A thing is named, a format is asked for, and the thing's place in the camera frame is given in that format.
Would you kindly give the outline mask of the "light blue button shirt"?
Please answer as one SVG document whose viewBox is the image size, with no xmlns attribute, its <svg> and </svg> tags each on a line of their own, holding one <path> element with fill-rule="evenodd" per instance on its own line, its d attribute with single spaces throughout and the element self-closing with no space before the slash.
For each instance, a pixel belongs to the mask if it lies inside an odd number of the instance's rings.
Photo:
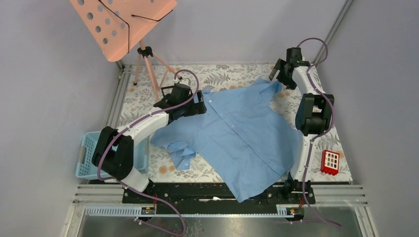
<svg viewBox="0 0 419 237">
<path fill-rule="evenodd" d="M 258 78 L 248 87 L 205 91 L 204 114 L 158 129 L 151 144 L 181 168 L 202 156 L 243 202 L 288 173 L 300 154 L 300 133 L 270 107 L 281 90 L 280 83 Z"/>
</svg>

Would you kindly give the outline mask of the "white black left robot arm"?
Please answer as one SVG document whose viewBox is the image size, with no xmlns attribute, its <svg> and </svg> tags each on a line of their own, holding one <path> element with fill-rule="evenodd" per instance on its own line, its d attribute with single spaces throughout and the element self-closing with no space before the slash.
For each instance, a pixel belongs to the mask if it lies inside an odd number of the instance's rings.
<svg viewBox="0 0 419 237">
<path fill-rule="evenodd" d="M 149 135 L 181 117 L 204 114 L 207 109 L 201 90 L 176 83 L 170 93 L 155 103 L 149 113 L 119 128 L 107 126 L 100 132 L 91 162 L 124 186 L 134 189 L 134 196 L 142 203 L 153 198 L 149 179 L 134 168 L 135 147 Z"/>
</svg>

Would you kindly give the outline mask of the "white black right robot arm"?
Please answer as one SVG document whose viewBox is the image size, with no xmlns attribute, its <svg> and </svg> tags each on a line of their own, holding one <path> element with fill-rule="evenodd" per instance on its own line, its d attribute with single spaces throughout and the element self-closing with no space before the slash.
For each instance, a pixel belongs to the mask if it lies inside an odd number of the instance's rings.
<svg viewBox="0 0 419 237">
<path fill-rule="evenodd" d="M 317 138 L 331 128 L 335 98 L 321 88 L 316 67 L 303 58 L 299 47 L 287 49 L 285 59 L 278 59 L 269 79 L 276 79 L 287 89 L 299 89 L 302 95 L 295 116 L 295 127 L 302 134 L 300 155 L 283 190 L 284 199 L 296 203 L 310 189 L 311 157 Z"/>
</svg>

